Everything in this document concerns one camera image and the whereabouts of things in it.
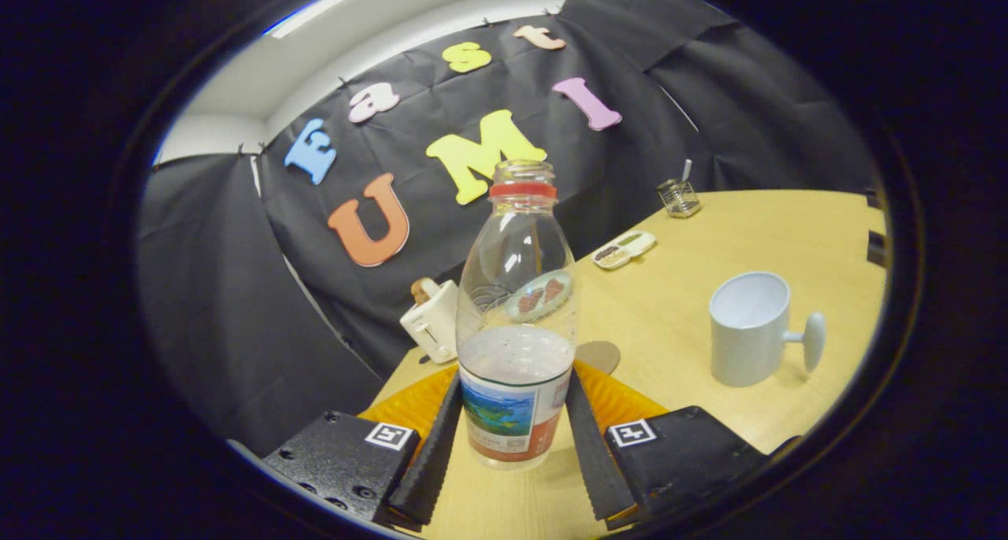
black fabric backdrop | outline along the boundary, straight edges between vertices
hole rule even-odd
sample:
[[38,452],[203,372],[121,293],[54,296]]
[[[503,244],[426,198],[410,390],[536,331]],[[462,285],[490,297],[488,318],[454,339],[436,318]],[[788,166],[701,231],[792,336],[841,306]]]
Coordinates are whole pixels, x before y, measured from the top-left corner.
[[568,0],[561,17],[658,82],[687,113],[714,155],[700,188],[874,185],[871,150],[839,102],[725,13],[698,0]]
[[[550,29],[561,49],[512,33]],[[442,58],[479,42],[493,55],[468,74]],[[592,131],[550,88],[584,78],[623,121]],[[362,124],[350,98],[388,82],[398,106]],[[140,282],[166,373],[222,436],[264,454],[325,408],[366,407],[413,346],[398,318],[424,275],[458,279],[489,216],[486,195],[459,206],[431,142],[480,142],[480,120],[512,121],[556,171],[557,220],[576,257],[659,209],[654,186],[694,160],[699,191],[822,188],[861,191],[871,155],[842,109],[765,38],[697,0],[568,0],[561,15],[473,27],[385,60],[336,89],[257,156],[195,156],[154,171],[144,199]],[[283,164],[306,121],[324,120],[338,156],[320,185]],[[327,222],[357,199],[372,239],[385,218],[363,189],[391,171],[409,218],[400,253],[365,268]],[[343,342],[283,263],[288,257]]]
[[[561,49],[537,48],[512,33],[523,24],[550,29]],[[443,49],[479,42],[492,62],[468,74],[451,71]],[[566,78],[588,88],[623,121],[604,131],[564,96],[551,92]],[[398,106],[364,124],[348,120],[350,98],[389,82]],[[388,59],[354,78],[307,110],[267,146],[261,157],[263,202],[284,254],[349,344],[390,374],[413,346],[398,318],[412,304],[415,279],[458,279],[472,242],[490,214],[486,196],[456,202],[457,187],[444,164],[425,155],[431,142],[457,134],[480,142],[480,120],[510,110],[525,137],[546,150],[556,173],[556,215],[576,257],[584,256],[657,211],[654,186],[681,173],[684,159],[708,160],[698,132],[654,81],[634,71],[583,28],[557,17],[511,20],[450,34]],[[320,185],[284,156],[307,121],[320,117],[338,156]],[[391,171],[392,187],[410,222],[399,254],[378,267],[354,264],[327,220],[340,204],[360,199],[361,222],[372,239],[387,231],[377,204],[362,191]],[[698,181],[708,177],[697,164]]]
[[248,156],[152,171],[137,237],[165,375],[221,436],[265,455],[328,408],[363,410],[381,388],[286,270]]

clear plastic bottle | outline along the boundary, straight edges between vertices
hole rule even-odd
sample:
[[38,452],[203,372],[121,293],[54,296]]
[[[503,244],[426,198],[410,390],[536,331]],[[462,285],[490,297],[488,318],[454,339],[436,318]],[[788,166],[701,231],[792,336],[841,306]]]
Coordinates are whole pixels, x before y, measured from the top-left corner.
[[469,442],[483,464],[545,460],[578,335],[574,257],[553,218],[552,166],[497,164],[493,214],[459,283],[456,343]]

metal basket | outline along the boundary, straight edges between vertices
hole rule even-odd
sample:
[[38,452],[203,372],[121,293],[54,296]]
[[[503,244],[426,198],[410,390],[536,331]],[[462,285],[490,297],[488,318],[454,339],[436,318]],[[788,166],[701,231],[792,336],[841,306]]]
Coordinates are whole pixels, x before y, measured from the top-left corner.
[[700,211],[700,199],[688,180],[669,178],[655,189],[672,218],[688,218]]

pink letter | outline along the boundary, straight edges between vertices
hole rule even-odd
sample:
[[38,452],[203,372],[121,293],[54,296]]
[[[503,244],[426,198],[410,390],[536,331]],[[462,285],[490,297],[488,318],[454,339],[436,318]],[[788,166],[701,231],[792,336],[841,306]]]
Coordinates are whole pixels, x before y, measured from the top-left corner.
[[571,80],[558,82],[552,89],[554,92],[560,92],[568,96],[578,106],[578,109],[587,114],[588,125],[593,131],[602,131],[603,128],[612,127],[619,121],[623,121],[623,116],[610,110],[609,107],[602,104],[600,99],[588,91],[584,78],[571,78]]
[[399,96],[392,92],[391,85],[384,81],[372,85],[350,100],[350,107],[353,107],[350,109],[350,121],[354,123],[367,121],[374,117],[375,113],[391,110],[396,103],[399,103]]

plate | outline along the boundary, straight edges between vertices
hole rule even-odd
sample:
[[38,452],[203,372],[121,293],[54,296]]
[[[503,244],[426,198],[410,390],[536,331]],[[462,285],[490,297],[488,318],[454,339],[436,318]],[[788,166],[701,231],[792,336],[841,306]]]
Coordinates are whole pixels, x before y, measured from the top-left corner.
[[592,261],[602,268],[620,268],[630,259],[651,249],[657,242],[648,232],[630,231],[606,243],[592,254]]
[[570,295],[571,275],[566,271],[551,271],[519,288],[505,306],[512,320],[533,321],[551,314]]

